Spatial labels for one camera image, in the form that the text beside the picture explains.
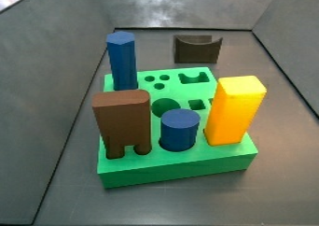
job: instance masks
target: blue cylinder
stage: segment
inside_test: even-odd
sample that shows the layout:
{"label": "blue cylinder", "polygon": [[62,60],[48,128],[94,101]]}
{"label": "blue cylinder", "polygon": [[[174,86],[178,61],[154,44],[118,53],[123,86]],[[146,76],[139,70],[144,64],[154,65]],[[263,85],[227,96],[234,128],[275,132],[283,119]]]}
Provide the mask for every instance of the blue cylinder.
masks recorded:
{"label": "blue cylinder", "polygon": [[184,151],[196,142],[200,116],[194,110],[174,109],[160,118],[160,146],[174,152]]}
{"label": "blue cylinder", "polygon": [[106,38],[110,64],[114,77],[114,89],[134,90],[139,87],[135,58],[135,35],[116,32]]}

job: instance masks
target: brown arch block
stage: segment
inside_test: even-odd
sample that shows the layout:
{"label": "brown arch block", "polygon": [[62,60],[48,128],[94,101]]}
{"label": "brown arch block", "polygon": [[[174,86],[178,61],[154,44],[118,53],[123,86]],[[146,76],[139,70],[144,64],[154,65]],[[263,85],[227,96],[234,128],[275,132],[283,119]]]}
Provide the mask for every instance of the brown arch block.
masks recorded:
{"label": "brown arch block", "polygon": [[151,106],[146,90],[99,92],[94,95],[92,108],[106,146],[106,158],[124,156],[124,147],[135,146],[140,155],[150,153]]}
{"label": "brown arch block", "polygon": [[175,63],[215,64],[223,38],[212,41],[211,35],[175,35]]}

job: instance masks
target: yellow rectangular block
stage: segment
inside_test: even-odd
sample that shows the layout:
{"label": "yellow rectangular block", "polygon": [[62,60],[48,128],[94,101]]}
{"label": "yellow rectangular block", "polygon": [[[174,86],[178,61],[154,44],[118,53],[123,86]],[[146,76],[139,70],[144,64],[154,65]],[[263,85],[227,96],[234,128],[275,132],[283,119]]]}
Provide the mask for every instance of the yellow rectangular block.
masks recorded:
{"label": "yellow rectangular block", "polygon": [[220,78],[204,135],[211,146],[242,141],[267,89],[255,76]]}

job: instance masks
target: small square hole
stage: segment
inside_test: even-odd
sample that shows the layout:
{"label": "small square hole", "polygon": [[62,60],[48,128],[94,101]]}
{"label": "small square hole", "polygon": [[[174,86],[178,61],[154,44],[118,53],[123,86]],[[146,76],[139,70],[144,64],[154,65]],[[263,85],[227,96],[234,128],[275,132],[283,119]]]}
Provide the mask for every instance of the small square hole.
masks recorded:
{"label": "small square hole", "polygon": [[200,99],[188,101],[188,104],[192,110],[206,109],[204,103]]}

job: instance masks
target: green foam block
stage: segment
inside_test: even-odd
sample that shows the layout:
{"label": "green foam block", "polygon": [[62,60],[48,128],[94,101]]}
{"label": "green foam block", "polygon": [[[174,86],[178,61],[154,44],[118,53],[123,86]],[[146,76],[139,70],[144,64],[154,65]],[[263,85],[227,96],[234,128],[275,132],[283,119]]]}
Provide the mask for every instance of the green foam block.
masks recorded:
{"label": "green foam block", "polygon": [[[210,68],[139,72],[138,79],[139,88],[151,93],[152,151],[142,156],[128,146],[123,158],[108,160],[100,138],[98,174],[103,186],[114,188],[247,169],[258,153],[248,134],[239,144],[216,147],[207,144],[203,134],[216,90],[216,80]],[[114,91],[112,75],[104,76],[104,91]],[[200,116],[196,143],[183,152],[167,151],[159,145],[160,117],[156,115],[160,116],[175,105],[170,99],[179,103],[180,108],[194,109]]]}

